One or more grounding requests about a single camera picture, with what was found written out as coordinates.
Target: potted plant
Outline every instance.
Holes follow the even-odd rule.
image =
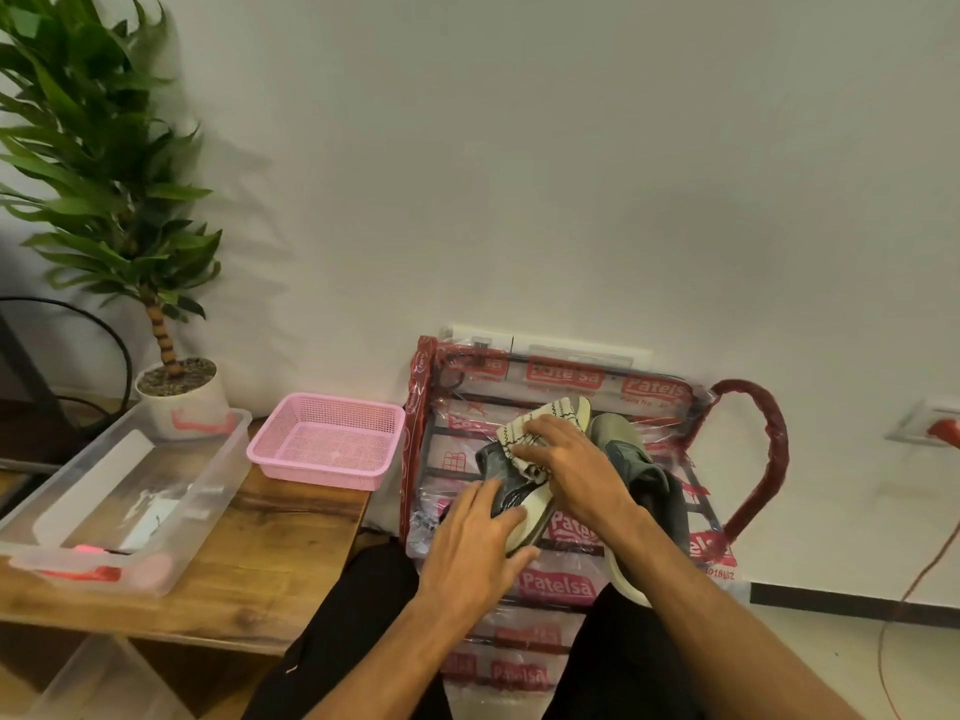
[[[160,351],[136,388],[171,438],[229,426],[216,365],[178,357],[167,319],[206,318],[186,292],[220,274],[222,231],[186,213],[210,194],[182,183],[196,130],[182,135],[155,110],[170,83],[152,74],[167,31],[133,0],[136,22],[106,26],[92,0],[0,0],[0,73],[18,88],[0,94],[6,112],[0,159],[46,185],[47,195],[0,184],[0,205],[42,224],[24,245],[54,266],[55,289],[79,288],[139,302]]]

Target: black pants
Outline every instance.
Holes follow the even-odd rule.
[[[301,720],[374,648],[414,597],[419,580],[397,543],[358,554],[300,638],[264,677],[244,720]],[[439,674],[413,717],[450,720]],[[583,621],[544,715],[592,717],[707,717],[660,619],[612,586],[601,591]]]

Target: plant stem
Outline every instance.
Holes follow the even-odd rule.
[[[174,339],[167,333],[167,323],[163,317],[163,311],[155,299],[145,302],[147,316],[150,318],[150,325],[153,330],[153,338],[160,347],[160,361],[163,362],[163,368],[167,376],[171,379],[179,379],[184,375],[184,365],[177,360],[177,353],[174,351]]]

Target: white flower pot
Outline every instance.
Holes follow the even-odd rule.
[[[196,440],[214,435],[229,435],[234,431],[224,380],[220,367],[213,378],[203,386],[172,396],[152,396],[140,390],[140,377],[162,363],[155,363],[136,375],[133,385],[140,401],[147,405],[157,432],[167,440]]]

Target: black cable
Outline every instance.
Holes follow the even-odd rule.
[[[87,399],[81,399],[81,398],[79,398],[78,396],[60,396],[59,394],[55,394],[55,396],[56,396],[56,398],[59,399],[60,401],[75,401],[75,402],[77,402],[78,404],[84,404],[85,406],[89,407],[90,409],[95,409],[95,410],[97,410],[98,412],[100,412],[100,414],[102,414],[102,415],[103,415],[104,417],[106,417],[107,419],[110,419],[111,417],[114,416],[114,415],[111,414],[109,411],[107,411],[107,410],[104,409],[102,406],[100,406],[99,404],[94,404],[92,401],[88,401]]]
[[[98,409],[105,414],[103,421],[112,420],[116,417],[119,417],[124,412],[126,412],[127,407],[130,405],[130,394],[134,388],[134,360],[130,357],[130,351],[127,350],[126,343],[123,342],[123,338],[120,338],[120,335],[114,331],[114,328],[111,327],[102,318],[97,317],[93,313],[85,311],[83,308],[78,308],[75,305],[70,303],[63,302],[62,300],[54,300],[50,297],[34,297],[32,295],[0,295],[0,303],[2,302],[29,302],[29,303],[47,303],[48,305],[58,305],[60,308],[66,308],[69,311],[80,314],[84,318],[92,321],[97,326],[100,326],[106,333],[110,335],[110,338],[114,340],[117,347],[119,347],[121,353],[123,353],[124,365],[126,366],[126,386],[124,387],[123,398],[120,400],[120,409],[114,411],[114,413],[109,413],[106,409],[98,407],[95,404],[92,404],[84,399],[77,399],[72,396],[58,396],[57,399],[65,399],[67,401],[79,401],[84,404],[88,404],[94,409]],[[97,426],[103,426],[99,423],[97,425],[91,425],[91,429]]]

